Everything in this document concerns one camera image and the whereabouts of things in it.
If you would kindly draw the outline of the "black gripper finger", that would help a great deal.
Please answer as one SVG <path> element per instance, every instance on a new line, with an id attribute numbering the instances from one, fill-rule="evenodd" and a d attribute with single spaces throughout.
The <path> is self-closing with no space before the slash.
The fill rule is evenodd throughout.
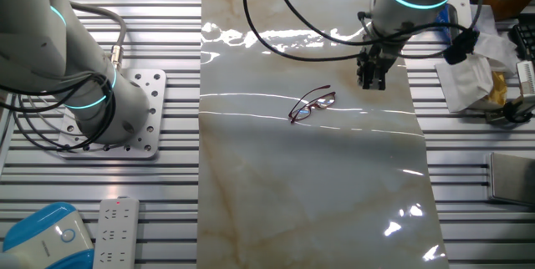
<path id="1" fill-rule="evenodd" d="M 373 76 L 373 87 L 377 90 L 385 90 L 386 88 L 386 80 L 385 76 L 387 73 L 387 69 L 380 64 L 376 64 L 374 66 L 374 76 Z"/>
<path id="2" fill-rule="evenodd" d="M 371 77 L 371 63 L 360 63 L 359 68 L 357 70 L 357 75 L 359 77 L 359 85 L 362 87 L 362 89 L 369 89 Z"/>

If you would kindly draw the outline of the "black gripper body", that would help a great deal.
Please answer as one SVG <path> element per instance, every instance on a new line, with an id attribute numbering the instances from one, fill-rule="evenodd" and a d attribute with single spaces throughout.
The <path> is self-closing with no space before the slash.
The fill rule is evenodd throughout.
<path id="1" fill-rule="evenodd" d="M 397 57 L 384 54 L 381 47 L 363 47 L 358 54 L 357 65 L 363 67 L 366 63 L 375 63 L 380 69 L 390 69 Z"/>

